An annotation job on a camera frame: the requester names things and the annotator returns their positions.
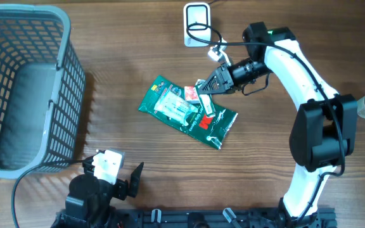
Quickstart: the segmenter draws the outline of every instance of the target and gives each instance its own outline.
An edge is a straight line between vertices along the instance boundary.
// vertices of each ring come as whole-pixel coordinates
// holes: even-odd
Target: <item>wood grain surface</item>
[[[216,103],[239,113],[220,151],[138,112],[157,75],[185,86],[208,77],[218,66],[207,58],[207,47],[184,46],[185,4],[57,4],[71,18],[71,40],[87,75],[77,157],[91,156],[98,148],[124,151],[123,179],[145,162],[138,197],[113,199],[117,208],[276,206],[295,167],[288,138],[296,110],[275,76],[268,89],[249,97],[214,96]],[[365,95],[365,1],[212,5],[212,25],[227,41],[241,41],[246,26],[259,21],[269,28],[290,27],[328,84],[357,99]],[[229,47],[227,52],[234,61],[247,57],[244,47]],[[358,119],[355,150],[346,164],[345,175],[329,179],[319,205],[336,208],[339,227],[365,227],[365,119]],[[81,173],[74,165],[60,174],[24,178],[16,196],[21,227],[50,227],[55,213],[64,208],[68,183]],[[0,180],[0,227],[13,226],[12,186],[12,180]]]

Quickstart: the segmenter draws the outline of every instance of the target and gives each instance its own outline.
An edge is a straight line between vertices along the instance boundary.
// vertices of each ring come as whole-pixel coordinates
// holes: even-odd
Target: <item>black mounting base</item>
[[[242,228],[278,228],[275,223],[277,208],[252,208],[233,210],[233,212],[237,216],[237,223]],[[160,223],[152,222],[151,211],[116,210],[115,214],[121,228],[234,228],[233,224],[227,222],[222,210],[161,211]],[[190,215],[194,214],[203,215],[203,221],[191,222]],[[335,209],[332,208],[320,208],[316,221],[311,225],[302,226],[302,228],[336,227]]]

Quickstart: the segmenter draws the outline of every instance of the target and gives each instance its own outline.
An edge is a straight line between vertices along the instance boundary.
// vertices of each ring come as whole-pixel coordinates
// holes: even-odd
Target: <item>gray plastic bin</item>
[[[0,178],[73,158],[85,86],[63,10],[0,4]]]

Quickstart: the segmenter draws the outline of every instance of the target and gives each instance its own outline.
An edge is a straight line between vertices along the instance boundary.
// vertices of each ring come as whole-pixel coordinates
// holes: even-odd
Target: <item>robotic arm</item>
[[[316,85],[307,69],[288,53],[271,46],[247,46],[248,59],[234,65],[231,61],[223,63],[212,72],[199,93],[230,94],[265,74],[273,72],[277,75],[298,111],[290,136],[290,149],[297,164],[290,188],[280,202],[279,208],[284,214],[281,223],[283,227],[310,224],[316,218],[317,201],[329,177],[325,175],[319,180],[320,176],[333,173],[344,159],[335,123],[324,126],[325,118],[333,119],[317,86],[322,87],[335,110],[345,156],[354,149],[357,103],[351,95],[339,95],[318,75],[288,28],[267,30],[263,22],[253,23],[243,32],[243,39],[245,42],[275,44],[295,53],[320,85]],[[209,55],[214,60],[227,59],[224,52],[218,54],[218,48],[224,50],[226,46],[212,47]]]

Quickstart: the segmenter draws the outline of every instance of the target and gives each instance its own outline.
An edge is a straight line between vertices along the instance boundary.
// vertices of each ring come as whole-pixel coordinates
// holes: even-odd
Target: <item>wooden table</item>
[[[87,75],[78,157],[91,156],[97,148],[125,151],[123,179],[145,162],[138,197],[113,199],[117,208],[276,206],[295,166],[288,138],[296,115],[276,77],[267,90],[249,97],[214,96],[216,103],[239,113],[220,151],[138,112],[157,75],[185,86],[208,77],[217,66],[207,58],[207,47],[184,46],[185,4],[57,4],[71,18],[71,40]],[[246,26],[258,21],[269,28],[290,27],[327,83],[357,99],[365,95],[365,1],[226,1],[212,6],[212,25],[227,41],[241,41]],[[244,47],[227,52],[234,61],[247,57]],[[261,79],[255,87],[263,83]],[[345,175],[329,179],[319,204],[336,208],[339,227],[365,227],[365,119],[358,120],[355,150],[346,162]],[[81,173],[74,166],[56,175],[25,178],[16,196],[21,227],[50,227],[64,208],[68,183]],[[13,225],[12,186],[12,180],[0,180],[0,227]]]

